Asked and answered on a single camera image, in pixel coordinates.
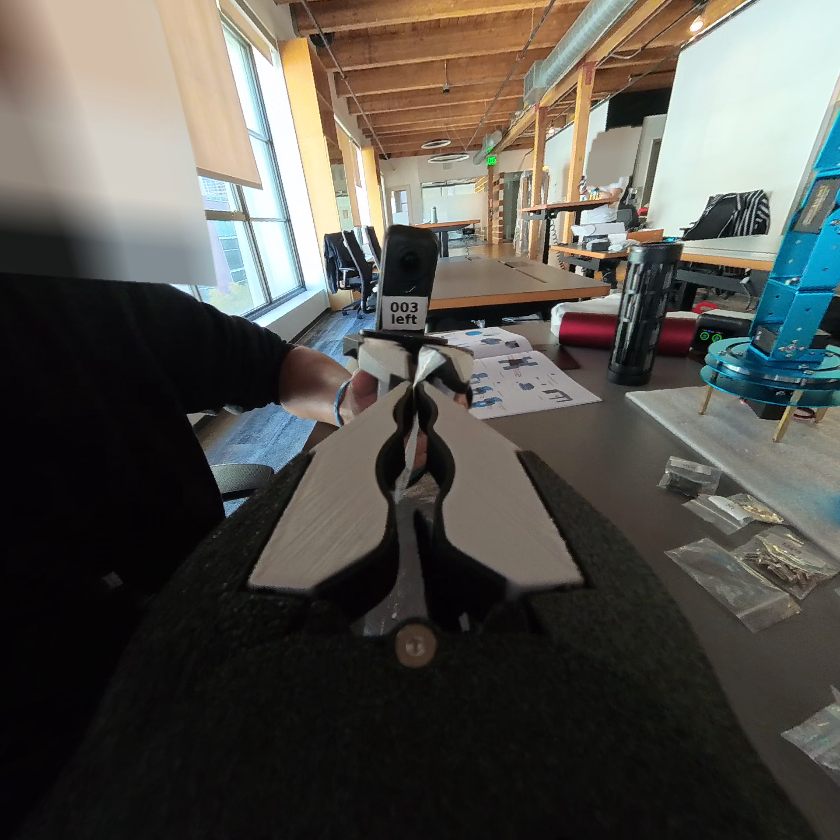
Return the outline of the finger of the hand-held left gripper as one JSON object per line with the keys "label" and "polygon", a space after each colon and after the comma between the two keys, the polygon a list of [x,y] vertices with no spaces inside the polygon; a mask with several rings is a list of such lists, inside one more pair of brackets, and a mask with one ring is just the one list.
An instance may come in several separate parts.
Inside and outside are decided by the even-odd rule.
{"label": "finger of the hand-held left gripper", "polygon": [[449,344],[422,344],[418,351],[418,381],[450,393],[465,408],[471,405],[473,353]]}
{"label": "finger of the hand-held left gripper", "polygon": [[408,393],[413,392],[419,341],[362,341],[358,347],[359,368],[377,381],[377,398],[408,383]]}

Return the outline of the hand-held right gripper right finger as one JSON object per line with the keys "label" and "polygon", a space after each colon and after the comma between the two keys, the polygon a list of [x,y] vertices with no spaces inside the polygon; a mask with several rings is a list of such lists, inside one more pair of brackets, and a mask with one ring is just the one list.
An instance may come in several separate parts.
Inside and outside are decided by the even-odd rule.
{"label": "hand-held right gripper right finger", "polygon": [[519,449],[437,388],[420,384],[428,465],[443,459],[436,521],[447,545],[500,579],[505,596],[576,587],[584,576],[520,461]]}

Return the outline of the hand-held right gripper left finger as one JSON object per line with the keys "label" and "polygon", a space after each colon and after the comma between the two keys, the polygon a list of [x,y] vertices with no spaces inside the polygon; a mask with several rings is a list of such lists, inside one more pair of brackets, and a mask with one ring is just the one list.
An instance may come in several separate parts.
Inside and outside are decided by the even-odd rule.
{"label": "hand-held right gripper left finger", "polygon": [[362,572],[384,547],[392,488],[405,467],[413,387],[398,384],[310,453],[308,466],[252,571],[258,589],[315,595]]}

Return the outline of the large clear plastic bag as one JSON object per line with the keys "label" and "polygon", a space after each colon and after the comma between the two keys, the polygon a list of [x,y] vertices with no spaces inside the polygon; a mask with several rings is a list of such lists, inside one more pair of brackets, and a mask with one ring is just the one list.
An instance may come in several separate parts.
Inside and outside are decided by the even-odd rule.
{"label": "large clear plastic bag", "polygon": [[414,415],[406,439],[405,467],[394,488],[393,497],[399,542],[399,569],[391,606],[391,619],[394,625],[408,618],[427,614],[413,521],[416,506],[413,501],[406,502],[404,498],[417,456],[419,435],[417,387],[440,365],[441,359],[442,356],[431,346],[424,346],[418,353],[412,393]]}

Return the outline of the person's left forearm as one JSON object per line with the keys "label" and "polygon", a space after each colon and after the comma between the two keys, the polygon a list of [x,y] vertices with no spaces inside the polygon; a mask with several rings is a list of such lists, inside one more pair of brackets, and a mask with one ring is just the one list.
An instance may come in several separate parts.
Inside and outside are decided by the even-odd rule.
{"label": "person's left forearm", "polygon": [[275,403],[297,417],[333,422],[334,398],[348,375],[336,360],[171,287],[156,290],[154,353],[188,413]]}

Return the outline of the dark grey desk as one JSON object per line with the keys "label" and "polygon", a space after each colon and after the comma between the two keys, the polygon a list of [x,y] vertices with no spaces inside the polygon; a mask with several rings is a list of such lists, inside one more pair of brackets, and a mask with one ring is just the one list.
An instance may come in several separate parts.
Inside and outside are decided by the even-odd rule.
{"label": "dark grey desk", "polygon": [[421,670],[367,658],[372,688],[340,666],[335,710],[377,718],[319,718],[300,837],[838,838],[837,784],[781,737],[838,686],[838,582],[759,633],[730,616],[665,557],[712,534],[656,488],[669,455],[693,453],[605,383],[605,352],[574,355],[602,403],[490,425],[626,535],[679,620],[599,589],[583,650],[571,620],[592,595],[552,595],[542,634],[445,637]]}

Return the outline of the long wooden desk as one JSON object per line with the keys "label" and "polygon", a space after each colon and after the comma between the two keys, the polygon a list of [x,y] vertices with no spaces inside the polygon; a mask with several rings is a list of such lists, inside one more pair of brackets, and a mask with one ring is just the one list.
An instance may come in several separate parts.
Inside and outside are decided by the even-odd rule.
{"label": "long wooden desk", "polygon": [[437,262],[428,309],[550,303],[607,296],[608,284],[527,258],[448,257]]}

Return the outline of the person's left hand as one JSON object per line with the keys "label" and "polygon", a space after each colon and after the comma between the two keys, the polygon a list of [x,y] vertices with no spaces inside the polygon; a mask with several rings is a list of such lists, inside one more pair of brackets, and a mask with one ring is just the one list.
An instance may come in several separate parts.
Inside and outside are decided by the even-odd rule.
{"label": "person's left hand", "polygon": [[358,369],[352,375],[351,384],[341,405],[344,425],[355,419],[378,399],[380,382],[372,374]]}

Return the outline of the black office chair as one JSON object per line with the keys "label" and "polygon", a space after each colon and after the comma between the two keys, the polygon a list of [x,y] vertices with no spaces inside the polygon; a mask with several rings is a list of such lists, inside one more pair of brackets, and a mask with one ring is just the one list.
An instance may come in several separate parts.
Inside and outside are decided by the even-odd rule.
{"label": "black office chair", "polygon": [[357,309],[360,318],[364,314],[374,313],[379,269],[375,263],[366,259],[355,232],[343,230],[336,234],[326,234],[323,238],[323,257],[332,294],[340,291],[358,291],[361,294],[360,300],[341,309],[342,314],[351,309]]}

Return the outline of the open instruction manual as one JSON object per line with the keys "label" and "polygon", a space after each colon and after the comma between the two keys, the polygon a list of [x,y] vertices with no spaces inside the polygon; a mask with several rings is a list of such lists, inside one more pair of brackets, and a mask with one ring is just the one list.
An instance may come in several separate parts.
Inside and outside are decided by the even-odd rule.
{"label": "open instruction manual", "polygon": [[601,401],[516,333],[487,328],[439,336],[474,355],[469,409],[474,417],[490,419]]}

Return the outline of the red metal cylinder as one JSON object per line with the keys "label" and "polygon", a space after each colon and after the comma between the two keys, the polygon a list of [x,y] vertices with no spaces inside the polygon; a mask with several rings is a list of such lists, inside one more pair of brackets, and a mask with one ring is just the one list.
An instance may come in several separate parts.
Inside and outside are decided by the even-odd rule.
{"label": "red metal cylinder", "polygon": [[[678,318],[669,313],[663,323],[657,355],[685,357],[697,328],[697,315]],[[618,316],[600,312],[566,312],[559,326],[559,342],[572,347],[610,350],[616,336]]]}

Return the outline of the tall side window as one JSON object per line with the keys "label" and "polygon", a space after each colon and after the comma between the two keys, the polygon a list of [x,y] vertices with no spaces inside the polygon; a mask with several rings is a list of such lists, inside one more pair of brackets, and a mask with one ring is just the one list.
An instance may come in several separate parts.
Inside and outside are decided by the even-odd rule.
{"label": "tall side window", "polygon": [[227,24],[224,38],[261,188],[199,178],[217,284],[195,286],[193,294],[226,314],[251,317],[300,294],[303,276],[257,56]]}

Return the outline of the white foam sheet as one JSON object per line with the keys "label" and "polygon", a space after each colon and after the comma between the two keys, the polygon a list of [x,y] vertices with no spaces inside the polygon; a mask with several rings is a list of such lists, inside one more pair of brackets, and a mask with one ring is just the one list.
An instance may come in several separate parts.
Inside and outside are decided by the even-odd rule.
{"label": "white foam sheet", "polygon": [[699,415],[704,386],[639,391],[626,398],[839,558],[839,409],[793,421],[779,443],[775,424],[737,398],[717,393]]}

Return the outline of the black patterned cylinder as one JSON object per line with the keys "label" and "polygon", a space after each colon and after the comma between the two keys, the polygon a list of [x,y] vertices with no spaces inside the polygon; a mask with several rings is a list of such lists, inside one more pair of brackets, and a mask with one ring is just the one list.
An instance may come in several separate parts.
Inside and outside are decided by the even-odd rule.
{"label": "black patterned cylinder", "polygon": [[627,386],[649,382],[683,246],[681,240],[669,239],[629,248],[609,382]]}

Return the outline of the person's black sweater torso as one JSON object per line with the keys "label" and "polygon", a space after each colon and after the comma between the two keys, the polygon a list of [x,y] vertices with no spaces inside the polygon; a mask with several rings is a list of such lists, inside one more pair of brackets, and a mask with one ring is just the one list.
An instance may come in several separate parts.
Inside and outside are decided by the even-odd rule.
{"label": "person's black sweater torso", "polygon": [[187,418],[278,401],[291,346],[160,283],[2,274],[2,838],[144,608],[224,516]]}

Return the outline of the pile of small screw bags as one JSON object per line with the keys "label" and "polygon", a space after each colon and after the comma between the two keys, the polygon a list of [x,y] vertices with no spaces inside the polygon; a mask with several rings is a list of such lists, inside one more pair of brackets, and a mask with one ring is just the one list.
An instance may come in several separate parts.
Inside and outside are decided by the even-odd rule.
{"label": "pile of small screw bags", "polygon": [[684,508],[725,536],[754,523],[763,530],[734,549],[703,538],[666,555],[756,633],[799,613],[807,595],[838,575],[838,562],[753,495],[714,495],[720,476],[718,468],[672,456],[658,486],[688,497]]}

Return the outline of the beige window roller blind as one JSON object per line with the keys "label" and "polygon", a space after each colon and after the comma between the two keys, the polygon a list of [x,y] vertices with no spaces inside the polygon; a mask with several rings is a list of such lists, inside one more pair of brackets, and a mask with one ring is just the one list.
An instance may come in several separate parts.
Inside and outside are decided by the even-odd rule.
{"label": "beige window roller blind", "polygon": [[199,175],[261,188],[214,1],[157,1]]}

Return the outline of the black device green lights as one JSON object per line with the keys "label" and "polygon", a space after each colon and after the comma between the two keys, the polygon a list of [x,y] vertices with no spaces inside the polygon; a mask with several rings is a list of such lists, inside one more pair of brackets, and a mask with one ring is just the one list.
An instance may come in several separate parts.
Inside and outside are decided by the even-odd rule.
{"label": "black device green lights", "polygon": [[753,325],[753,315],[745,312],[726,313],[708,310],[699,315],[689,347],[689,355],[704,358],[711,344],[733,338],[748,337]]}

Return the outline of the black striped jacket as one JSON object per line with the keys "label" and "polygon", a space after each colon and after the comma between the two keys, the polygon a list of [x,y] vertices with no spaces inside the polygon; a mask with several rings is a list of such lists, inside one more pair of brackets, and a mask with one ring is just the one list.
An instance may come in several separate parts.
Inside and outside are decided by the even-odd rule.
{"label": "black striped jacket", "polygon": [[732,238],[766,235],[770,228],[770,200],[763,190],[711,196],[700,217],[683,228],[682,239]]}

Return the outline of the white partition panel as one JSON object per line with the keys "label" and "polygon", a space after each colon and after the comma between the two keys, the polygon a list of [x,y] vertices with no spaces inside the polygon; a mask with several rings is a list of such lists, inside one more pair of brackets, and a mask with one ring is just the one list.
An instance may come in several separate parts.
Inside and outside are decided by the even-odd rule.
{"label": "white partition panel", "polygon": [[679,57],[648,213],[677,236],[709,196],[764,190],[766,235],[686,251],[772,259],[838,78],[838,1],[762,1]]}

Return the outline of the silver spiral air duct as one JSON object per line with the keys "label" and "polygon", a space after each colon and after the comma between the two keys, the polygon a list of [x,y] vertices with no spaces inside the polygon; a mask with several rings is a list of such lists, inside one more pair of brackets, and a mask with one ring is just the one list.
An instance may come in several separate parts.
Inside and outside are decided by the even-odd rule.
{"label": "silver spiral air duct", "polygon": [[589,2],[554,49],[529,70],[523,90],[526,106],[537,103],[634,4],[635,1]]}

